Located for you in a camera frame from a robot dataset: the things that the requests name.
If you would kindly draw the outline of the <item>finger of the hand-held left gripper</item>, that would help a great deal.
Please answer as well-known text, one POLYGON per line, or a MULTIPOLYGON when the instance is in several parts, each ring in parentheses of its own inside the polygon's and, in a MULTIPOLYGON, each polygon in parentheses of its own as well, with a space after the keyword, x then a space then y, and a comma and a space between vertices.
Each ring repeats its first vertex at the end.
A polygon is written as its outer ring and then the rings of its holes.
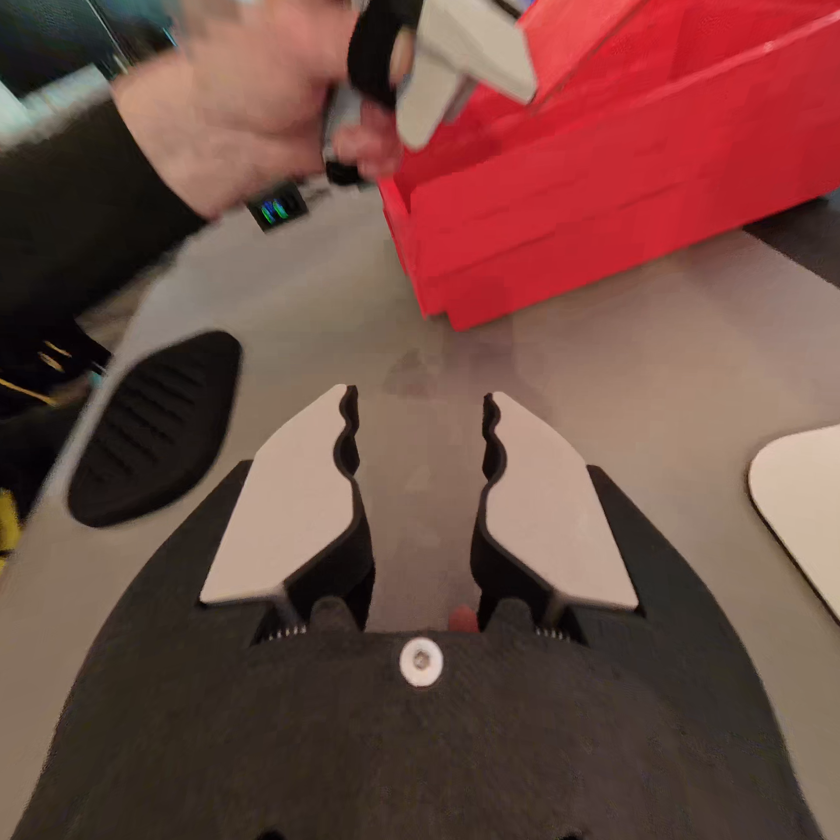
POLYGON ((396 130, 409 151, 426 148, 441 123, 451 123, 477 83, 426 51, 417 51, 412 71, 396 97, 396 130))
POLYGON ((417 48, 515 102, 530 103, 537 92, 528 39, 493 2, 425 1, 417 48))

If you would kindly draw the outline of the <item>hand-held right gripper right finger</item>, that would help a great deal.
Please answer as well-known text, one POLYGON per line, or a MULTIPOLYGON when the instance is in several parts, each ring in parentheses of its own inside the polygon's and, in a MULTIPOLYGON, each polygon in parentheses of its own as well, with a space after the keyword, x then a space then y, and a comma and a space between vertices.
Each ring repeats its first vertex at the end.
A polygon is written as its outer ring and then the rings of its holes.
POLYGON ((636 614, 639 596, 584 458, 504 392, 485 395, 485 485, 469 568, 478 627, 516 599, 538 628, 559 628, 572 607, 636 614))

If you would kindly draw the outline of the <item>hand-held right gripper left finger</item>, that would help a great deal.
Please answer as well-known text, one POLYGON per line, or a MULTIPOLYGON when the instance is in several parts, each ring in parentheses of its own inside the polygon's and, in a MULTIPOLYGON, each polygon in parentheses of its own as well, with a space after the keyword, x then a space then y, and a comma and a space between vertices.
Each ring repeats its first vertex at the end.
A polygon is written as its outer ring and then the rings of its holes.
POLYGON ((324 597, 360 630, 375 559, 361 490, 359 394, 335 385, 259 448, 199 595, 204 606, 268 603, 284 627, 309 623, 324 597))

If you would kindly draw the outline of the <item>person's left forearm black sleeve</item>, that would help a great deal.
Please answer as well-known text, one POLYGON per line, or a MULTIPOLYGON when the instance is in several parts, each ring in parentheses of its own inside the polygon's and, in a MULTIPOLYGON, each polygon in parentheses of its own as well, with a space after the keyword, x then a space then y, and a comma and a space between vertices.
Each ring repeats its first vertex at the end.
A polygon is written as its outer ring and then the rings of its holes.
POLYGON ((54 339, 206 225, 164 184, 112 100, 3 152, 2 349, 54 339))

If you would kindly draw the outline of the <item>yellow object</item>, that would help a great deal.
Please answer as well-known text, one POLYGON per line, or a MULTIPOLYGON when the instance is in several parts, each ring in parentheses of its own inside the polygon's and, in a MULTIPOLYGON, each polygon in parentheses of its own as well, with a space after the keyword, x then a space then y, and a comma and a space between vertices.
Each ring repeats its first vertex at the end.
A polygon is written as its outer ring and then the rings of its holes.
POLYGON ((1 571, 16 550, 23 530, 13 493, 1 489, 1 571))

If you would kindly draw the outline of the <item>person's left hand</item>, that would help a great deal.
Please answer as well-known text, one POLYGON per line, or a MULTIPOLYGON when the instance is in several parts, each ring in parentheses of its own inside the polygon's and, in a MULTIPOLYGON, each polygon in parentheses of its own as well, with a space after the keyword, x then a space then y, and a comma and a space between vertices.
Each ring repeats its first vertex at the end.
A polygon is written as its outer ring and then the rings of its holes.
POLYGON ((348 2, 173 2, 177 47, 112 86, 163 183, 205 219, 322 171, 323 115, 347 77, 348 2))

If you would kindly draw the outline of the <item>red plastic bin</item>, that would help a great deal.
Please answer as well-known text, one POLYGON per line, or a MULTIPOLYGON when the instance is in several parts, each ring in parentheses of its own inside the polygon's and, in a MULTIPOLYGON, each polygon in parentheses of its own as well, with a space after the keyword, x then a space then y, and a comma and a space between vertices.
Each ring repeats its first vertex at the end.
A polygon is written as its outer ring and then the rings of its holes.
POLYGON ((478 89, 380 183, 420 312, 456 330, 838 188, 838 2, 643 2, 563 82, 559 5, 521 21, 540 101, 478 89))

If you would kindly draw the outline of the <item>small black lit device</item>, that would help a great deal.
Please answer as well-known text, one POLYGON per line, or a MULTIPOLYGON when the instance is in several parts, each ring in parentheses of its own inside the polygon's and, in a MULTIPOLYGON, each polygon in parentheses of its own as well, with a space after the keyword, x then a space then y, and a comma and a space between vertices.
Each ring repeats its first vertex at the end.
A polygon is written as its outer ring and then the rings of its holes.
POLYGON ((249 200, 245 206, 264 234, 297 222, 310 214, 300 186, 294 181, 274 185, 268 191, 249 200))

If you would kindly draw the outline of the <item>white rounded board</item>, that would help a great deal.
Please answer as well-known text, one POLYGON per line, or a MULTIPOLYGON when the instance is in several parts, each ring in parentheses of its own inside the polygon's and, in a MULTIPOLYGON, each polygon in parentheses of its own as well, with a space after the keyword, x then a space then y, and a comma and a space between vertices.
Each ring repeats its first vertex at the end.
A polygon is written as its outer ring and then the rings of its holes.
POLYGON ((839 620, 839 425, 789 434, 753 457, 752 505, 839 620))

